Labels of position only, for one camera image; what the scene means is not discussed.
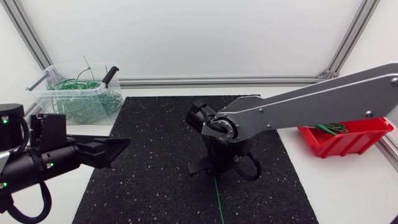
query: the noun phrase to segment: white wall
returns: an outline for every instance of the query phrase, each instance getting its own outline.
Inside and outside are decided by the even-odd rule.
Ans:
[[[398,1],[381,0],[340,75],[398,62]],[[398,107],[387,118],[398,125]]]
[[[2,6],[0,27],[0,103],[20,103],[26,110],[33,99],[22,93],[42,71]]]
[[[312,76],[361,0],[21,1],[53,63],[115,61],[119,77]]]

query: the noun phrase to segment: white table surface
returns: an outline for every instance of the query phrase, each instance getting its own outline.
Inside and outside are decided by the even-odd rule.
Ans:
[[[295,87],[166,88],[123,90],[124,96],[278,95]],[[105,135],[112,126],[68,126],[68,134]],[[307,197],[320,223],[390,223],[398,214],[398,172],[373,146],[363,155],[315,157],[297,128],[278,130]],[[90,180],[93,168],[82,165],[47,180],[52,210],[42,223],[71,223]],[[42,210],[38,185],[12,195],[14,205],[30,216]],[[17,223],[8,213],[0,223]]]

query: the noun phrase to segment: black rubber mat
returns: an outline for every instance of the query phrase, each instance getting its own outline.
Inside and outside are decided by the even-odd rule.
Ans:
[[[74,223],[221,223],[215,181],[187,166],[206,156],[201,136],[185,122],[191,104],[215,111],[237,96],[126,98],[110,137],[131,138],[111,169],[96,169]],[[277,134],[256,136],[262,162],[254,182],[234,170],[216,176],[225,223],[318,223]],[[239,164],[254,166],[247,159]]]

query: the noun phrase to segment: green cable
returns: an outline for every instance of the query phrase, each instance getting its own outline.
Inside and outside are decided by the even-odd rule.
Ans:
[[[60,80],[55,85],[47,82],[50,90],[89,90],[100,86],[101,81],[95,81],[90,65],[80,72],[77,78]],[[79,80],[80,76],[90,70],[93,81]],[[67,119],[73,118],[78,124],[89,124],[99,121],[119,111],[122,107],[122,96],[113,90],[95,96],[69,96],[52,100],[53,113],[65,114]]]
[[[222,224],[224,224],[223,211],[221,211],[220,195],[219,195],[219,193],[218,193],[217,180],[216,180],[216,177],[215,177],[215,176],[214,176],[214,184],[216,185],[218,209],[220,210],[221,222],[222,222]]]
[[[315,128],[334,136],[336,136],[338,133],[349,133],[349,131],[346,129],[347,127],[341,123],[317,124],[313,126],[305,126],[305,128]]]

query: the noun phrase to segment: plastic storage bin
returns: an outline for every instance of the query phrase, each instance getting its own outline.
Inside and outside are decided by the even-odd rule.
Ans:
[[[33,97],[45,113],[66,114],[68,125],[114,124],[123,105],[117,73],[108,88],[102,83],[113,66],[117,67],[113,62],[91,63],[90,67],[87,64],[52,65],[25,93]],[[65,85],[71,84],[80,86],[65,89]],[[82,85],[88,89],[79,89]]]
[[[349,133],[333,136],[313,128],[298,127],[316,156],[326,158],[349,153],[362,154],[394,128],[384,118],[342,122]]]

